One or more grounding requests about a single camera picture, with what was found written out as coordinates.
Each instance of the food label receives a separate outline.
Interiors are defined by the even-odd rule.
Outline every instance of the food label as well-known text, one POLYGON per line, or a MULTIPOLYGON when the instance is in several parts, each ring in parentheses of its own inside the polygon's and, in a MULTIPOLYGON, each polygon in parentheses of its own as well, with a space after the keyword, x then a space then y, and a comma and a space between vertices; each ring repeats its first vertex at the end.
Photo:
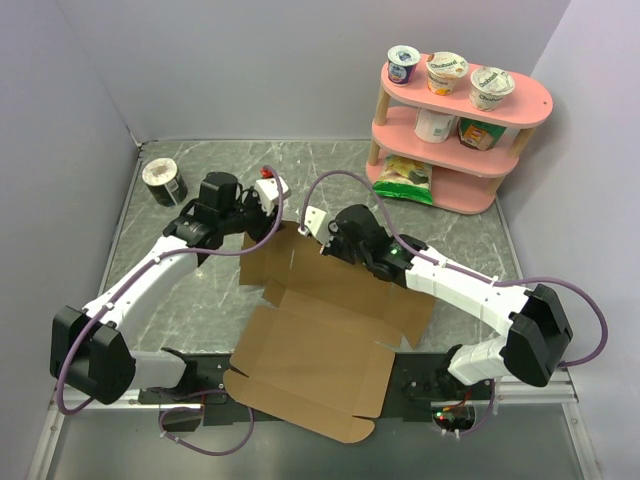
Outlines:
POLYGON ((175 180, 171 180, 170 182, 167 183, 167 190, 169 190, 170 192, 175 192, 178 189, 179 185, 178 182, 176 182, 175 180))
POLYGON ((395 63, 389 63, 389 80, 394 83, 400 83, 407 78, 407 69, 396 65, 395 63))

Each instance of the snack bag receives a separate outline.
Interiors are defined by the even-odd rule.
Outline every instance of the snack bag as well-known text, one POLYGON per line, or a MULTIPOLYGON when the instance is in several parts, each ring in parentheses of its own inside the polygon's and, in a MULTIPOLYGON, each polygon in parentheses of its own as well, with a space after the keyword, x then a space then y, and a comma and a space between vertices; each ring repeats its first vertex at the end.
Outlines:
POLYGON ((433 205, 431 165, 389 155, 373 189, 382 197, 404 198, 433 205))

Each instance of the pink shelf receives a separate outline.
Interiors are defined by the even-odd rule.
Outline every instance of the pink shelf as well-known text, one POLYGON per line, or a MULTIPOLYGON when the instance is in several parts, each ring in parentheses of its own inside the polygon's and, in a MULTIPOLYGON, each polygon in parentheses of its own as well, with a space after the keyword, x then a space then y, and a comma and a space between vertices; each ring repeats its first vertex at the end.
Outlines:
POLYGON ((479 177, 503 177, 518 163, 517 158, 507 155, 512 141, 507 136, 500 138, 494 148, 485 152, 462 145, 456 131, 446 142, 425 142, 413 131, 416 112, 411 107, 390 108, 386 123, 382 126, 374 123, 372 126, 371 132, 376 143, 403 157, 479 177))
POLYGON ((511 128, 536 127, 551 114, 553 100, 547 89, 533 78, 514 72, 511 72, 511 75, 516 81, 516 89, 503 100, 499 108, 492 112, 475 109, 469 101, 469 76, 480 65, 472 63, 469 64, 469 73, 460 80, 451 95, 436 95, 427 87, 426 57, 422 55, 411 83, 403 87, 389 81, 387 64, 382 67, 382 85, 389 96, 414 107, 424 107, 511 128))
MULTIPOLYGON (((367 177, 374 183, 382 169, 388 152, 380 150, 378 165, 367 164, 367 177)), ((474 177, 446 168, 433 167, 431 193, 436 207, 466 215, 484 212, 491 206, 495 195, 485 192, 489 179, 474 177)))

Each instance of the cardboard box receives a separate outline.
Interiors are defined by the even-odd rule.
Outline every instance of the cardboard box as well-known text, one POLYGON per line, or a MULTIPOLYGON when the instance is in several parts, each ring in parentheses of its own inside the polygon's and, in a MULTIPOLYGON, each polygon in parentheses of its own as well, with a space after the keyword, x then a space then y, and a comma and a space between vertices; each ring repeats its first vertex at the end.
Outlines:
POLYGON ((263 297, 277 308, 254 311, 225 387, 239 403, 358 442, 380 416, 393 347, 403 335, 418 344, 435 299, 320 255, 297 227, 285 222, 265 248, 241 257, 240 283, 265 285, 263 297))

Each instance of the gray marble surface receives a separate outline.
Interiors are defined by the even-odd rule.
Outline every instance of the gray marble surface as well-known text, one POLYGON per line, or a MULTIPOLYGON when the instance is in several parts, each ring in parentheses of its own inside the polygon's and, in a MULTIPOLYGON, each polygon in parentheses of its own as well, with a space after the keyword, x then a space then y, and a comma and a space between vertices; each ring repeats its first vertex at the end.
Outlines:
MULTIPOLYGON (((259 168, 272 165, 292 190, 284 216, 296 220, 302 198, 321 173, 347 169, 365 175, 368 141, 339 142, 155 142, 144 145, 140 161, 174 158, 197 195, 209 171, 235 174, 245 185, 259 177, 259 168)), ((385 199, 398 229, 432 245, 444 255, 486 275, 516 277, 508 241, 498 211, 466 216, 417 203, 385 199)), ((348 177, 334 176, 316 190, 311 204, 337 214, 354 203, 364 203, 384 221, 367 190, 348 177)), ((110 267, 107 287, 116 283, 150 250, 178 208, 158 205, 140 179, 136 181, 122 232, 110 267)), ((240 248, 239 235, 229 237, 224 249, 240 248)), ((130 347, 157 350, 171 347, 190 353, 233 351, 254 308, 263 303, 261 288, 238 285, 238 259, 215 257, 177 284, 137 331, 130 347)), ((457 343, 477 343, 493 331, 457 308, 438 302, 420 351, 444 352, 457 343)))

